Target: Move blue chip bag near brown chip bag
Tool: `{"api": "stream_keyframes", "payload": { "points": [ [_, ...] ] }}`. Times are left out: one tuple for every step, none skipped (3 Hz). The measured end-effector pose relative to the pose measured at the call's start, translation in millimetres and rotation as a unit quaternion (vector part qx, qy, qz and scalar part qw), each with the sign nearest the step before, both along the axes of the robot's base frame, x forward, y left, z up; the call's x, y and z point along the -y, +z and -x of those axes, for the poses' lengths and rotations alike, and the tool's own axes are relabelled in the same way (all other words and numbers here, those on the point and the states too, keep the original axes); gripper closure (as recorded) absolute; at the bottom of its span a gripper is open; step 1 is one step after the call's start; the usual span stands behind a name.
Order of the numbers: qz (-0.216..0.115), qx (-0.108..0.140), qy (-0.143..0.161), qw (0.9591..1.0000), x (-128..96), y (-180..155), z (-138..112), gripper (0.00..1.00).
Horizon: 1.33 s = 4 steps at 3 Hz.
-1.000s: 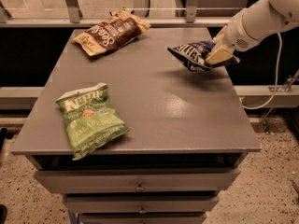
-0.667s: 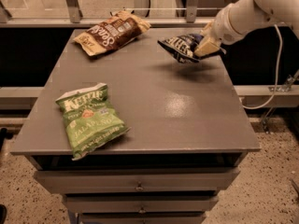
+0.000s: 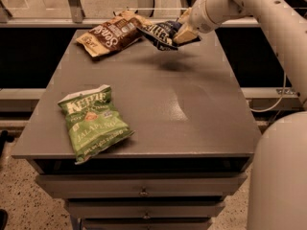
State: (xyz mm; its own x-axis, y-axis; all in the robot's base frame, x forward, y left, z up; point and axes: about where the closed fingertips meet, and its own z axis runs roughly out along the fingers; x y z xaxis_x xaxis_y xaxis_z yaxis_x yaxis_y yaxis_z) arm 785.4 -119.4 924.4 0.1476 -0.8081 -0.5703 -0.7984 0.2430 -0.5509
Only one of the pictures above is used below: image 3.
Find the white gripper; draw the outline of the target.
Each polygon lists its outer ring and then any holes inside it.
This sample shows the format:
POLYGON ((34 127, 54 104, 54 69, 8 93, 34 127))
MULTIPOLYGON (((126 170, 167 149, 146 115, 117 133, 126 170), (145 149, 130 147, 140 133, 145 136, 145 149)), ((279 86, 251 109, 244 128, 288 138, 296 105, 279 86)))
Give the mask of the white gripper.
POLYGON ((173 41, 180 45, 199 38, 199 32, 207 34, 219 28, 225 21, 239 17, 239 6, 233 0, 197 0, 177 22, 183 24, 173 41))

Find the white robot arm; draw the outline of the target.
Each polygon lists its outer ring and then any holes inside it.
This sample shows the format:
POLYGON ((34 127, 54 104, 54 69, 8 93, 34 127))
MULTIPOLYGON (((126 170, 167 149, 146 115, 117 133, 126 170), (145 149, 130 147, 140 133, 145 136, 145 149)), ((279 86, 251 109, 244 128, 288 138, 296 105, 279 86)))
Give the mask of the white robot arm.
MULTIPOLYGON (((269 86, 285 78, 307 100, 307 23, 285 0, 196 0, 178 37, 209 33, 229 20, 253 17, 279 69, 263 70, 269 86)), ((307 112, 270 125, 257 143, 250 174, 247 230, 307 230, 307 112)))

